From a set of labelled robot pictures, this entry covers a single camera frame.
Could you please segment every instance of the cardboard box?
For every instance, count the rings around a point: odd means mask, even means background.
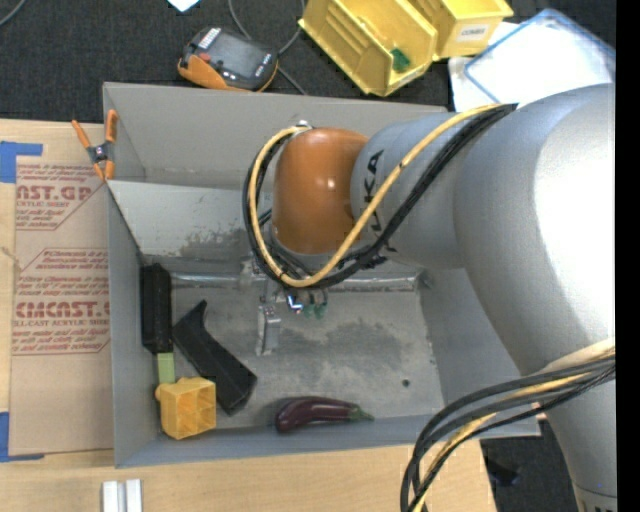
[[[276,304],[279,346],[256,352],[265,281],[252,271],[240,189],[262,145],[301,119],[373,135],[443,109],[128,84],[105,84],[103,97],[120,116],[107,206],[116,465],[413,444],[446,403],[517,376],[464,272],[427,287],[399,264],[330,291],[322,320]],[[206,300],[207,331],[258,376],[244,409],[219,410],[217,428],[188,441],[161,432],[142,346],[139,275],[151,263],[172,274],[172,322]],[[381,278],[396,286],[376,287]],[[190,375],[176,349],[176,377]],[[277,405],[305,394],[357,402],[376,419],[278,435]],[[496,435],[536,433],[532,421]]]
[[[104,140],[102,125],[85,129]],[[111,448],[107,189],[70,123],[3,120],[0,141],[37,148],[3,151],[0,169],[9,454]]]
[[[92,141],[98,143],[102,140],[102,125],[83,127],[89,132]],[[18,158],[18,172],[23,165],[28,169],[28,165],[38,162],[46,165],[47,161],[49,164],[57,162],[77,166],[85,171],[90,169],[86,153],[67,123],[3,120],[0,122],[0,138],[43,144],[40,156]],[[102,192],[97,193],[106,192],[105,187],[99,190]],[[0,264],[3,265],[0,269],[0,410],[9,406],[9,362],[15,288],[9,281],[13,283],[14,274],[17,279],[20,277],[20,260],[16,259],[14,242],[15,198],[16,184],[0,183]],[[100,203],[105,197],[95,196],[95,199],[99,199]],[[88,223],[92,223],[95,233],[106,236],[104,211],[96,208],[95,203],[91,203],[90,208],[83,208],[85,207],[79,208],[77,213],[86,218]],[[99,211],[102,211],[102,217],[92,218],[93,213]],[[36,233],[29,234],[36,236],[35,240],[38,240]],[[65,239],[67,237],[73,239],[69,233],[65,235]],[[109,364],[99,358],[96,360],[91,355],[79,357],[78,354],[58,354],[40,357],[40,366],[34,370],[38,376],[38,385],[32,386],[29,392],[25,392],[23,388],[20,393],[14,394],[12,415],[15,425],[18,425],[16,431],[22,433],[20,444],[28,446],[31,440],[43,448],[42,451],[50,452],[76,451],[86,446],[103,446],[105,440],[112,442],[109,346],[100,354],[101,357],[105,354],[108,356]],[[21,361],[35,359],[33,356],[16,356],[14,378],[22,380],[33,376]],[[97,367],[102,367],[104,372],[96,372]],[[49,375],[47,370],[52,369],[55,372]],[[57,385],[53,385],[56,377],[60,376],[66,377],[65,384],[57,382]],[[82,388],[82,397],[69,393],[70,384]],[[91,404],[98,404],[105,399],[105,388],[106,403],[96,414]],[[25,422],[29,426],[29,417],[24,417],[21,411],[26,410],[28,413],[34,401],[41,400],[40,395],[46,395],[51,405],[39,411],[39,421],[51,428],[38,436],[38,432],[29,433],[22,428]],[[69,417],[61,417],[60,408],[71,411]],[[212,504],[217,507],[216,510],[247,509],[259,502],[264,510],[286,511],[299,510],[300,503],[304,501],[308,510],[346,511],[356,508],[382,511],[390,510],[397,503],[398,482],[406,462],[407,447],[396,446],[250,461],[211,461],[181,465],[179,470],[174,465],[114,469],[113,452],[97,450],[47,455],[36,462],[14,461],[11,464],[0,464],[0,481],[6,483],[3,487],[3,500],[10,510],[67,510],[70,507],[88,510],[97,506],[97,490],[101,483],[132,478],[143,480],[145,507],[153,510],[174,510],[179,506],[201,510],[210,508]],[[367,468],[365,473],[362,472],[363,467]],[[247,479],[256,484],[249,493],[244,492],[243,487]],[[470,509],[495,512],[478,441],[465,443],[456,450],[455,457],[447,461],[438,480],[429,490],[427,503],[429,510],[434,512]]]

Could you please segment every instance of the orange clip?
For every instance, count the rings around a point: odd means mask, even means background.
[[[114,109],[109,110],[105,123],[105,142],[99,146],[92,146],[91,142],[89,142],[89,137],[87,137],[78,121],[75,119],[71,121],[82,147],[87,150],[91,157],[93,169],[102,181],[112,179],[115,173],[116,165],[111,159],[111,151],[118,135],[117,124],[119,119],[118,113]]]

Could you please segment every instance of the eggplant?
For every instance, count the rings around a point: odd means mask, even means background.
[[[302,396],[284,403],[276,413],[278,432],[290,432],[313,423],[373,420],[358,404],[320,396]]]

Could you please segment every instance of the blue tape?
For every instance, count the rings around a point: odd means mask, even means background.
[[[0,412],[0,462],[35,460],[41,458],[42,455],[20,455],[16,457],[9,457],[9,413]]]
[[[41,156],[42,147],[42,144],[0,141],[0,183],[15,183],[18,156]]]

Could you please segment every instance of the yellow foam cube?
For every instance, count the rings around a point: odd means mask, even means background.
[[[216,426],[216,385],[202,377],[182,377],[173,384],[160,384],[155,391],[160,402],[160,422],[174,439],[194,436]]]

